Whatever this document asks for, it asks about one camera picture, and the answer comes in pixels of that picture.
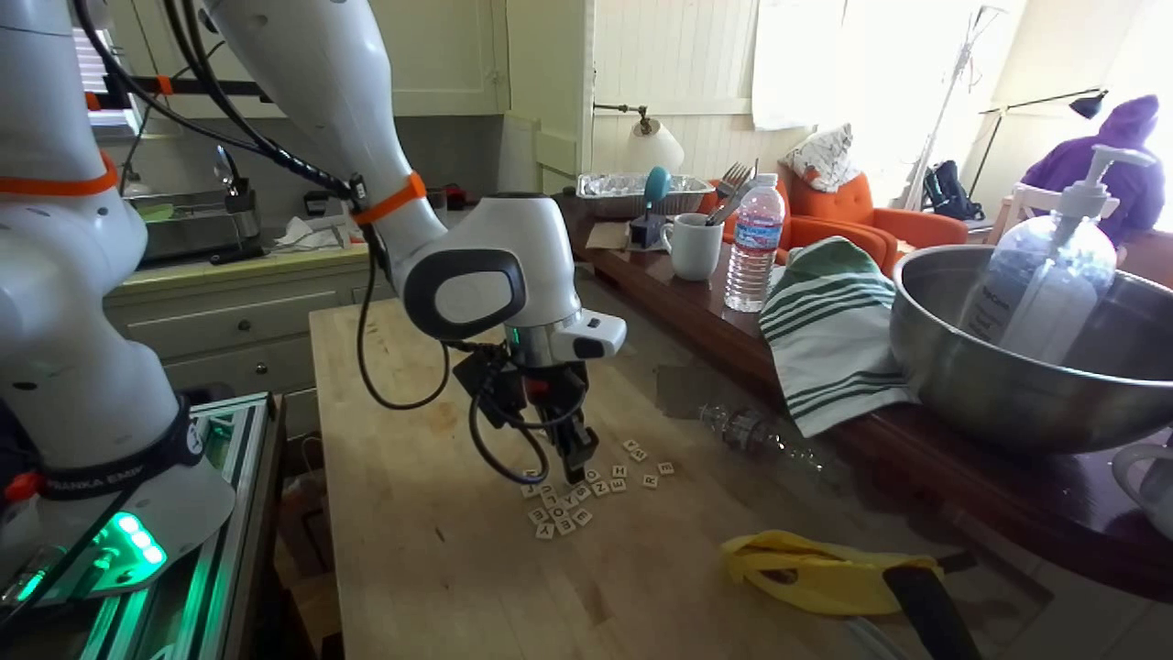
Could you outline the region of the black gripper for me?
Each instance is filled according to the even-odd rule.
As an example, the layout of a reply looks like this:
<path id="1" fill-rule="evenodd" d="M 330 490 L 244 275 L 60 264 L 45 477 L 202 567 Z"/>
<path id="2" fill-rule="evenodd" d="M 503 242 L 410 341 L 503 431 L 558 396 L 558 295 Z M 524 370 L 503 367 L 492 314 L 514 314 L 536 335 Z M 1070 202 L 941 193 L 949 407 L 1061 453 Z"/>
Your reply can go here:
<path id="1" fill-rule="evenodd" d="M 454 376 L 492 424 L 536 424 L 558 451 L 563 482 L 579 484 L 599 451 L 599 431 L 583 422 L 586 367 L 524 367 L 508 348 L 474 348 Z"/>

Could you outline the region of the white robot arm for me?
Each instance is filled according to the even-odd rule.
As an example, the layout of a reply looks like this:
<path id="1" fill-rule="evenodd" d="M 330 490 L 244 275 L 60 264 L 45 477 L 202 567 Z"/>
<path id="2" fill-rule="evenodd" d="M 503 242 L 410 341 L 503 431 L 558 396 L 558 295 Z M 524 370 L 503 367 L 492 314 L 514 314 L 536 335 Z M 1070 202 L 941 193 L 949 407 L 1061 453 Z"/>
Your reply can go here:
<path id="1" fill-rule="evenodd" d="M 391 64 L 369 0 L 205 0 L 236 60 L 314 136 L 408 318 L 454 346 L 503 325 L 524 370 L 611 354 L 626 323 L 590 312 L 560 210 L 486 199 L 448 226 L 391 126 Z M 188 431 L 156 351 L 106 318 L 148 224 L 100 150 L 72 27 L 89 0 L 0 0 L 0 394 L 41 460 L 5 521 L 5 599 L 118 595 L 156 578 L 236 511 Z"/>

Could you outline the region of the green lit robot base rail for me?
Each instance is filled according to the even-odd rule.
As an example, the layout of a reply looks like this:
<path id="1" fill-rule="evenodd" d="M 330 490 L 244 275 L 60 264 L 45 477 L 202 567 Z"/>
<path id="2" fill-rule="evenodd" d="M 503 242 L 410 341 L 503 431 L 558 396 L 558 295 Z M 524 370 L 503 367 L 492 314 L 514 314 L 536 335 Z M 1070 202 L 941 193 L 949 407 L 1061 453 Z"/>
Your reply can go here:
<path id="1" fill-rule="evenodd" d="M 5 660 L 244 660 L 271 555 L 283 403 L 268 394 L 192 407 L 188 431 L 232 488 L 232 518 L 193 551 L 132 506 L 85 518 L 89 541 L 5 584 Z"/>

